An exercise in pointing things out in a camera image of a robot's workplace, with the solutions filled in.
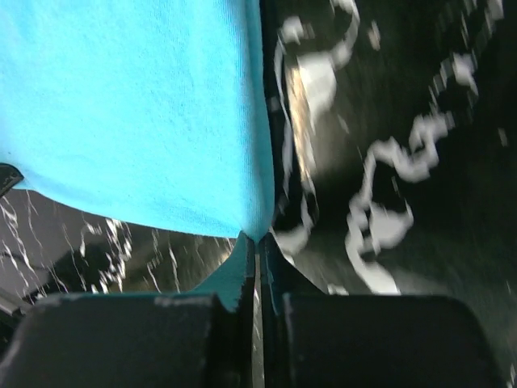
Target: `blue towel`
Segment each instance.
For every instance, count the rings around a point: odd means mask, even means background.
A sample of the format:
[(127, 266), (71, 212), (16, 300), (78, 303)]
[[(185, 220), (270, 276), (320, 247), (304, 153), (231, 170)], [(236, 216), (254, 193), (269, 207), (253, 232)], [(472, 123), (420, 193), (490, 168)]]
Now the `blue towel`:
[(259, 0), (0, 0), (0, 162), (90, 213), (257, 240), (262, 76)]

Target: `white speck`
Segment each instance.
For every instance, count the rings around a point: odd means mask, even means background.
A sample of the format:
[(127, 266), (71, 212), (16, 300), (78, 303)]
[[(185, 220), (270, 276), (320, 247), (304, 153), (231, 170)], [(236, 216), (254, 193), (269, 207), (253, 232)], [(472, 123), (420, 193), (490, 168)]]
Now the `white speck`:
[(474, 62), (470, 54), (453, 55), (452, 69), (456, 81), (463, 86), (469, 86), (470, 89), (477, 95), (476, 81), (474, 81)]
[(270, 112), (277, 112), (281, 109), (280, 101), (277, 97), (271, 97), (267, 103)]
[(132, 235), (129, 225), (126, 222), (109, 218), (106, 219), (106, 236), (110, 245), (110, 253), (106, 254), (110, 264), (115, 267), (111, 276), (123, 292), (122, 280), (126, 277), (126, 262), (132, 257)]
[(329, 53), (310, 53), (298, 57), (301, 83), (309, 105), (311, 129), (317, 118), (330, 109), (336, 94), (334, 64)]
[(176, 285), (176, 291), (179, 292), (178, 261), (176, 260), (176, 256), (174, 256), (172, 247), (170, 246), (170, 240), (169, 240), (169, 257), (170, 257), (170, 261), (172, 263), (172, 274), (174, 276), (174, 284)]
[(288, 257), (297, 254), (307, 245), (309, 233), (310, 230), (302, 223), (286, 232), (273, 232), (273, 236), (285, 259), (289, 261)]
[(284, 255), (284, 258), (288, 261), (288, 263), (290, 263), (293, 267), (295, 266), (294, 264), (294, 259), (292, 258), (292, 256), (290, 255)]
[(372, 22), (372, 27), (368, 30), (368, 39), (370, 40), (370, 44), (373, 49), (376, 51), (380, 50), (380, 33), (379, 28), (377, 27), (377, 23), (375, 21)]
[(32, 227), (32, 211), (34, 211), (36, 216), (39, 216), (39, 214), (38, 214), (38, 211), (36, 210), (36, 207), (34, 207), (34, 205), (32, 204), (31, 192), (29, 192), (28, 190), (27, 190), (27, 210), (28, 210), (28, 218), (29, 218), (29, 229), (31, 230), (32, 235), (34, 236), (34, 239), (40, 246), (40, 253), (43, 256), (43, 244), (36, 237), (36, 232), (34, 231), (34, 228)]
[(469, 47), (469, 28), (465, 21), (465, 15), (461, 15), (461, 37), (463, 38), (463, 44), (466, 48)]
[(503, 128), (498, 129), (499, 138), (501, 139), (501, 145), (503, 147), (508, 147), (508, 137), (506, 137), (506, 131)]
[(330, 4), (332, 4), (333, 7), (339, 6), (349, 14), (359, 17), (359, 11), (357, 10), (357, 5), (354, 0), (330, 0)]
[(398, 185), (397, 185), (397, 180), (395, 179), (394, 176), (391, 177), (391, 183), (393, 185), (393, 190), (395, 190), (395, 192), (397, 194), (400, 194), (400, 192), (398, 191)]
[(172, 297), (155, 297), (154, 304), (160, 307), (171, 307), (174, 306), (176, 303)]
[(348, 128), (348, 124), (340, 115), (338, 115), (338, 121), (339, 125), (341, 125), (341, 128), (345, 130), (346, 133), (350, 133), (350, 129)]
[(161, 293), (162, 291), (160, 290), (160, 288), (158, 287), (158, 282), (156, 281), (156, 277), (154, 276), (153, 274), (153, 271), (152, 271), (152, 263), (147, 263), (147, 272), (149, 273), (149, 275), (151, 276), (151, 279), (153, 280), (153, 284), (154, 284), (154, 288), (159, 292)]
[(329, 295), (348, 295), (348, 291), (342, 285), (327, 285)]
[(510, 367), (510, 381), (506, 384), (507, 388), (514, 388), (515, 386), (515, 366)]
[(79, 269), (78, 269), (78, 266), (75, 262), (75, 254), (74, 254), (74, 247), (72, 246), (72, 243), (70, 242), (70, 238), (68, 236), (68, 232), (67, 232), (67, 229), (66, 229), (66, 225), (65, 224), (62, 224), (61, 225), (61, 230), (63, 230), (63, 236), (65, 237), (65, 241), (66, 243), (68, 244), (69, 246), (69, 249), (70, 249), (70, 255), (72, 257), (72, 264), (74, 265), (74, 268), (75, 268), (75, 272), (78, 274), (79, 276), (79, 279), (81, 280), (81, 287), (84, 291), (87, 291), (86, 289), (86, 281), (84, 279), (84, 276), (79, 272)]
[(62, 299), (59, 293), (54, 293), (39, 299), (36, 303), (36, 307), (58, 307), (61, 305)]
[(106, 276), (106, 273), (99, 271), (99, 275), (100, 275), (99, 284), (100, 284), (101, 290), (103, 291), (103, 293), (109, 293), (109, 289), (107, 287), (108, 278)]
[(372, 203), (370, 209), (371, 239), (376, 253), (379, 253), (381, 248), (389, 249), (398, 245), (413, 225), (413, 214), (409, 206), (403, 214), (386, 210), (375, 203)]
[(293, 156), (293, 134), (292, 134), (292, 126), (291, 119), (288, 114), (288, 110), (285, 104), (284, 91), (282, 89), (282, 79), (284, 76), (284, 44), (282, 43), (281, 38), (276, 42), (275, 47), (275, 57), (273, 59), (274, 67), (275, 67), (275, 79), (276, 79), (276, 88), (279, 93), (280, 98), (280, 106), (282, 107), (282, 112), (284, 113), (284, 143), (282, 145), (282, 164), (284, 167), (284, 182), (283, 189), (284, 195), (287, 199), (289, 196), (289, 178), (291, 177), (292, 171), (292, 156)]
[(297, 42), (304, 37), (304, 26), (301, 24), (298, 16), (292, 16), (284, 20), (284, 25), (280, 29), (280, 36), (284, 43)]
[(314, 35), (314, 29), (313, 29), (313, 26), (311, 24), (304, 25), (304, 33), (305, 33), (305, 37), (306, 38), (312, 39), (312, 38), (316, 37)]
[(500, 20), (504, 18), (504, 10), (502, 8), (502, 0), (489, 0), (488, 6), (490, 10), (490, 16), (493, 20)]
[(85, 221), (85, 225), (81, 228), (81, 244), (79, 245), (79, 253), (81, 257), (85, 257), (86, 254), (86, 242), (85, 242), (85, 233), (89, 232), (93, 235), (101, 236), (103, 234), (103, 228), (99, 225), (94, 227), (89, 222)]
[(61, 295), (61, 300), (75, 302), (79, 299), (82, 299), (83, 297), (85, 297), (84, 293), (67, 293), (66, 295)]

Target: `black object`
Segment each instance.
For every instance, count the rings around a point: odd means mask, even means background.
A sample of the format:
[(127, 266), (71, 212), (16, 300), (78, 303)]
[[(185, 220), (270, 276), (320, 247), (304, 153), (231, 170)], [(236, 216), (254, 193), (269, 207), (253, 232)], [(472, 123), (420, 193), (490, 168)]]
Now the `black object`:
[(0, 163), (0, 198), (22, 180), (23, 175), (16, 168), (9, 164)]
[(0, 387), (251, 386), (256, 257), (265, 387), (504, 387), (459, 302), (327, 296), (280, 257), (272, 236), (257, 256), (244, 234), (237, 246), (229, 260), (248, 265), (235, 311), (209, 293), (49, 297), (16, 331)]

